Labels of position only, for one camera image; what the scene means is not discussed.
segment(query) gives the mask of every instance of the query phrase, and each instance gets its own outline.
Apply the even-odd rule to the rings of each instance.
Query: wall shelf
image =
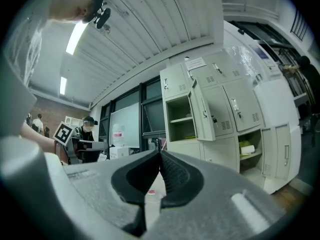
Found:
[[[240,160],[246,160],[246,159],[249,159],[249,158],[253,158],[255,156],[258,156],[258,155],[261,155],[262,154],[262,149],[261,148],[257,148],[254,153],[252,154],[249,154],[249,155],[245,155],[245,156],[241,156],[240,157]]]
[[[176,119],[176,120],[171,120],[170,124],[176,124],[176,123],[181,123],[181,122],[190,121],[190,120],[192,120],[192,116],[180,118],[180,119]]]

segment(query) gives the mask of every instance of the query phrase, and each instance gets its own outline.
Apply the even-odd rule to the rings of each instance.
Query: brick wall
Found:
[[[42,115],[43,130],[48,127],[50,129],[50,137],[55,133],[61,121],[65,121],[66,116],[82,119],[89,115],[89,111],[61,104],[40,96],[36,96],[36,103],[30,112],[31,121],[38,118],[38,114]]]

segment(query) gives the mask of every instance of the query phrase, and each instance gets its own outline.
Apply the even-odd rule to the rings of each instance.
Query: ceiling light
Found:
[[[82,33],[85,31],[88,24],[83,24],[82,22],[79,22],[75,25],[72,34],[70,36],[68,45],[66,47],[66,52],[73,55],[74,51],[76,49],[76,46],[79,42],[79,39],[82,35]]]
[[[60,80],[60,94],[65,95],[67,79],[61,76]]]

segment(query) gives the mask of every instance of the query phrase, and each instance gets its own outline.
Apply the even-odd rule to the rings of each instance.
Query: white box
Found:
[[[113,146],[110,147],[110,160],[129,156],[129,147]]]

